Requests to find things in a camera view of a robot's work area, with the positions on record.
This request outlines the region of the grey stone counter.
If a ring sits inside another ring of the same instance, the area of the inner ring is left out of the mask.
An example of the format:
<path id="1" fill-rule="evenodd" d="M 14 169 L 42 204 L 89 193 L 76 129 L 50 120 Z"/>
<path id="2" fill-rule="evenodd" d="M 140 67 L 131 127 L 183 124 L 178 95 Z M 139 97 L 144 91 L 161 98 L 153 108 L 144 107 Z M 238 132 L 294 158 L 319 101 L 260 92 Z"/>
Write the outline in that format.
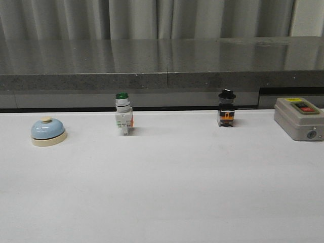
<path id="1" fill-rule="evenodd" d="M 240 109 L 300 96 L 323 107 L 323 38 L 5 40 L 1 110 L 215 109 L 231 89 Z"/>

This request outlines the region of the grey power switch box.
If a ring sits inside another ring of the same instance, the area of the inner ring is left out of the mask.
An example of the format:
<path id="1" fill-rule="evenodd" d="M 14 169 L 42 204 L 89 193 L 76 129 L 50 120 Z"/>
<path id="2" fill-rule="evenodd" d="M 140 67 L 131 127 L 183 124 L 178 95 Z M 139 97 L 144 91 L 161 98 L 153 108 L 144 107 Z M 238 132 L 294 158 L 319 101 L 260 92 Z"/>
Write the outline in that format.
<path id="1" fill-rule="evenodd" d="M 277 98 L 274 120 L 295 141 L 323 140 L 323 111 L 301 97 Z"/>

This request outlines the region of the green push button switch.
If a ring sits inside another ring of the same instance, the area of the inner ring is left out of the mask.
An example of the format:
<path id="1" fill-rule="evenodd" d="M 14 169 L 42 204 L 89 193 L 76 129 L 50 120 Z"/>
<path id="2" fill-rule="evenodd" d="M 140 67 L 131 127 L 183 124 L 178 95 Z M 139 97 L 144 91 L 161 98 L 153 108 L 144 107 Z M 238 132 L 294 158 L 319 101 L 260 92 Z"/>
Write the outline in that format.
<path id="1" fill-rule="evenodd" d="M 116 105 L 116 125 L 122 130 L 123 135 L 127 135 L 134 125 L 133 108 L 126 92 L 120 92 L 115 95 Z"/>

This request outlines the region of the black selector knob switch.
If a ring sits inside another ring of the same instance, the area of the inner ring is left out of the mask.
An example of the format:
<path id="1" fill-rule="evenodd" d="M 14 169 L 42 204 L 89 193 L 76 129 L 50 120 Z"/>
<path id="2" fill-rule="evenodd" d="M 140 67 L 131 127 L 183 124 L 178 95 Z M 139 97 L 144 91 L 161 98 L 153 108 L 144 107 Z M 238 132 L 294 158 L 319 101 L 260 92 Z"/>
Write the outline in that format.
<path id="1" fill-rule="evenodd" d="M 234 100 L 236 95 L 233 90 L 223 89 L 222 93 L 218 95 L 219 97 L 219 109 L 217 122 L 220 127 L 232 127 L 234 126 Z"/>

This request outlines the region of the grey curtain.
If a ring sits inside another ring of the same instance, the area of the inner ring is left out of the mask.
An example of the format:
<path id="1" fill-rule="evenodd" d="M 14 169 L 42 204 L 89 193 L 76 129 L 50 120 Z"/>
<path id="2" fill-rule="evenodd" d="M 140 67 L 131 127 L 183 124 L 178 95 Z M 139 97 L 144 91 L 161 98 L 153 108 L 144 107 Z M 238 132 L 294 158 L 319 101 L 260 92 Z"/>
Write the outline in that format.
<path id="1" fill-rule="evenodd" d="M 294 1 L 1 1 L 1 39 L 288 36 L 294 7 Z"/>

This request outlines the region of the blue and cream desk bell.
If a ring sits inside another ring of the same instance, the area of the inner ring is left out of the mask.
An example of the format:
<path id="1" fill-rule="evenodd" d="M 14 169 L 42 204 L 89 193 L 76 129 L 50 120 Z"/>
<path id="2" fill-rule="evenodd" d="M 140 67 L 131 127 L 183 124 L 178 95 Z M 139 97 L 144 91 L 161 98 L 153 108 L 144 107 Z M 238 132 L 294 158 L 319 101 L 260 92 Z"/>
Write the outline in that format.
<path id="1" fill-rule="evenodd" d="M 53 146 L 67 138 L 67 131 L 61 121 L 49 116 L 42 117 L 31 127 L 31 142 L 37 147 Z"/>

